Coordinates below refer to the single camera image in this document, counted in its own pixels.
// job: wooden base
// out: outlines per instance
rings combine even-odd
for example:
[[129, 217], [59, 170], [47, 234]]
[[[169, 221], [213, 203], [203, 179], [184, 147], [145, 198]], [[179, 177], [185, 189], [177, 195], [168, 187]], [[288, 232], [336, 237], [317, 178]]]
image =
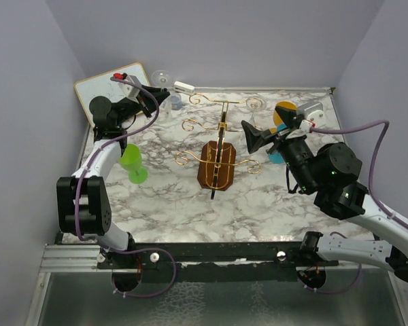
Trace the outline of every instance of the wooden base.
[[[216, 156], [217, 143], [209, 141], [204, 145], [201, 152], [201, 159], [204, 161], [214, 162]], [[236, 162], [236, 149], [233, 144], [224, 143], [222, 148], [222, 163], [234, 164]], [[234, 166], [221, 165], [218, 172], [218, 180], [216, 186], [212, 187], [214, 181], [214, 163], [200, 163], [198, 169], [198, 182], [202, 188], [227, 190], [233, 184]]]

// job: marble tabletop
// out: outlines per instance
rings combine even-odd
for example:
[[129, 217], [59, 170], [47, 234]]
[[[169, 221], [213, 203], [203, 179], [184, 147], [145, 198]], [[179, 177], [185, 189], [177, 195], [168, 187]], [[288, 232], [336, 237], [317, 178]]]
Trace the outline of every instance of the marble tabletop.
[[[260, 128], [274, 127], [272, 114], [275, 104], [290, 101], [299, 106], [309, 101], [323, 104], [327, 128], [339, 128], [333, 103], [327, 92], [258, 92], [208, 93], [211, 98], [242, 101], [251, 96], [266, 100], [267, 108], [256, 113]], [[191, 151], [201, 156], [203, 146], [217, 140], [214, 130], [196, 126], [193, 131], [182, 129], [183, 120], [192, 118], [206, 126], [217, 126], [221, 104], [202, 100], [190, 104], [182, 95], [184, 107], [171, 112], [171, 119], [157, 122], [128, 142], [136, 144], [149, 172], [141, 185], [129, 181], [127, 171], [115, 164], [105, 181], [112, 208], [112, 219], [130, 232], [138, 242], [238, 242], [302, 240], [306, 231], [329, 233], [338, 231], [351, 238], [372, 239], [365, 229], [333, 219], [314, 206], [315, 195], [289, 194], [286, 187], [286, 167], [269, 161], [265, 148], [250, 155], [243, 132], [227, 132], [225, 141], [237, 151], [236, 161], [251, 158], [262, 164], [257, 175], [246, 172], [244, 165], [235, 168], [234, 183], [225, 192], [218, 191], [214, 200], [211, 191], [202, 189], [197, 181], [199, 163], [191, 159], [187, 165], [175, 163], [179, 151]], [[230, 104], [228, 127], [241, 128], [241, 120], [251, 113], [245, 104]], [[143, 126], [147, 119], [139, 116], [129, 129]], [[92, 151], [92, 132], [84, 150], [86, 158]], [[311, 134], [307, 143], [316, 153], [326, 143], [342, 141], [341, 136]], [[78, 242], [65, 234], [64, 243]]]

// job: whiteboard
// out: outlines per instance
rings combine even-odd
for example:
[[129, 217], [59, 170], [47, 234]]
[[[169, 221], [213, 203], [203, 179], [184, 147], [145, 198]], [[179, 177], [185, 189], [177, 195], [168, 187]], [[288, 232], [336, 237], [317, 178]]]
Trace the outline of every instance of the whiteboard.
[[74, 83], [75, 93], [82, 104], [84, 113], [89, 120], [91, 128], [94, 128], [95, 125], [92, 120], [92, 113], [89, 111], [89, 102], [94, 97], [105, 96], [111, 102], [118, 102], [124, 98], [124, 93], [121, 91], [118, 83], [110, 80], [110, 77], [112, 77], [114, 73], [126, 73], [127, 75], [133, 75], [137, 77], [142, 85], [150, 85], [142, 65], [138, 62]]

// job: wall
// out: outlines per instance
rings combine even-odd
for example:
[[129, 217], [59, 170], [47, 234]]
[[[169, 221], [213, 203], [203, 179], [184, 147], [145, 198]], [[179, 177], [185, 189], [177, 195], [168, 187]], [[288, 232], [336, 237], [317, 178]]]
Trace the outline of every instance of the wall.
[[141, 62], [196, 86], [335, 86], [383, 0], [46, 0], [88, 75]]
[[[374, 188], [385, 203], [408, 217], [408, 0], [384, 3], [347, 66], [335, 100], [343, 127], [390, 120]], [[364, 162], [365, 181], [379, 130], [347, 138]]]
[[58, 230], [55, 183], [86, 126], [73, 91], [83, 77], [42, 0], [0, 0], [0, 325], [23, 325]]

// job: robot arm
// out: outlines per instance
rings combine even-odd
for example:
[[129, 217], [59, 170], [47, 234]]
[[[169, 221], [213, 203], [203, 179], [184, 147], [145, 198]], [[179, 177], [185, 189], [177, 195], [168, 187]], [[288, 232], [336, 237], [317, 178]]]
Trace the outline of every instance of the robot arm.
[[[115, 74], [114, 78], [133, 82], [147, 90], [162, 103], [169, 93], [166, 89], [142, 86], [133, 76]], [[104, 184], [112, 166], [118, 161], [126, 148], [126, 138], [113, 141], [126, 134], [122, 123], [143, 112], [147, 117], [156, 111], [155, 103], [130, 85], [121, 84], [125, 93], [121, 101], [112, 103], [104, 96], [93, 98], [89, 104], [94, 127], [94, 149], [71, 177], [61, 177], [56, 184], [59, 227], [62, 232], [78, 235], [75, 229], [75, 210], [78, 206], [80, 234], [95, 239], [101, 247], [118, 251], [133, 250], [133, 237], [122, 231], [112, 222], [112, 211]], [[81, 180], [80, 198], [76, 202], [78, 181]]]
[[317, 105], [304, 107], [301, 114], [278, 106], [275, 110], [287, 126], [279, 132], [260, 131], [242, 121], [249, 153], [272, 143], [268, 153], [281, 154], [301, 194], [317, 193], [314, 204], [322, 212], [362, 226], [381, 239], [350, 240], [307, 232], [301, 254], [313, 263], [345, 260], [378, 266], [408, 282], [408, 219], [399, 213], [388, 216], [357, 182], [362, 162], [345, 143], [326, 144], [316, 156], [312, 154], [305, 139], [312, 121], [323, 124]]

